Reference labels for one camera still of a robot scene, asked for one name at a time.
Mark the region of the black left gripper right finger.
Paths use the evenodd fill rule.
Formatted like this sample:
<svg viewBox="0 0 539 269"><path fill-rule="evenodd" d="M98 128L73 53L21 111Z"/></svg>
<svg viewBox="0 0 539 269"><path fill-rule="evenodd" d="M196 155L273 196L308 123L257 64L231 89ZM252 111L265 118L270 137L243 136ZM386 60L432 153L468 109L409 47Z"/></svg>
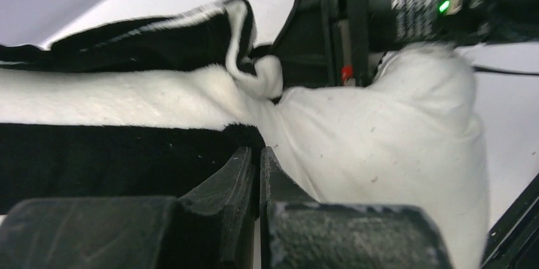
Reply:
<svg viewBox="0 0 539 269"><path fill-rule="evenodd" d="M324 204L263 149L260 171L263 268L450 268L434 222L409 205Z"/></svg>

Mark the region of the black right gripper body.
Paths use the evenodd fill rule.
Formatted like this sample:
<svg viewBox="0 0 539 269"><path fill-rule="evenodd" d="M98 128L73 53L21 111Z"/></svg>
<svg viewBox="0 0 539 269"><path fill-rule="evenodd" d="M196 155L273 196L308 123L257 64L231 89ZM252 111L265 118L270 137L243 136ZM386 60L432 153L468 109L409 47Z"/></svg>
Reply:
<svg viewBox="0 0 539 269"><path fill-rule="evenodd" d="M366 86L376 54L411 43L537 40L538 0L295 0L275 54L286 86Z"/></svg>

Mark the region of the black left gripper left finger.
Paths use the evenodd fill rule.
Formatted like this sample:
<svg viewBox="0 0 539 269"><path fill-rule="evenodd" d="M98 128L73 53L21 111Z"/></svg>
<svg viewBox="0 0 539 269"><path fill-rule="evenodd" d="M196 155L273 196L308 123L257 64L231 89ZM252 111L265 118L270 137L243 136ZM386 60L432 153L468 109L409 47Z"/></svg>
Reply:
<svg viewBox="0 0 539 269"><path fill-rule="evenodd" d="M250 268L249 148L182 197L47 198L1 224L2 268Z"/></svg>

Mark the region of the black white striped pillowcase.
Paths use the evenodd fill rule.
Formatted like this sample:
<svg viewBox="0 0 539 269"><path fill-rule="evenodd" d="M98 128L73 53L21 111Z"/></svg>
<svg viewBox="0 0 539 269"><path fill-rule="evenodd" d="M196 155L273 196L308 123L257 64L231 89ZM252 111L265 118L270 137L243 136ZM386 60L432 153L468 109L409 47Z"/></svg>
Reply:
<svg viewBox="0 0 539 269"><path fill-rule="evenodd" d="M247 0L1 47L1 212L31 198L182 196L265 143L282 67Z"/></svg>

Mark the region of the white pillow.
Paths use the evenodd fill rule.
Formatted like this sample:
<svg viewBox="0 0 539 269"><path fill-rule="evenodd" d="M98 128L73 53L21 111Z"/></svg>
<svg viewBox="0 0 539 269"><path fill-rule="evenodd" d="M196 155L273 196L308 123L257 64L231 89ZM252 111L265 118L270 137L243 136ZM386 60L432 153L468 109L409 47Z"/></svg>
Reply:
<svg viewBox="0 0 539 269"><path fill-rule="evenodd" d="M321 202L421 207L455 268L478 268L489 230L484 128L467 60L408 46L370 86L291 88L260 126L284 171Z"/></svg>

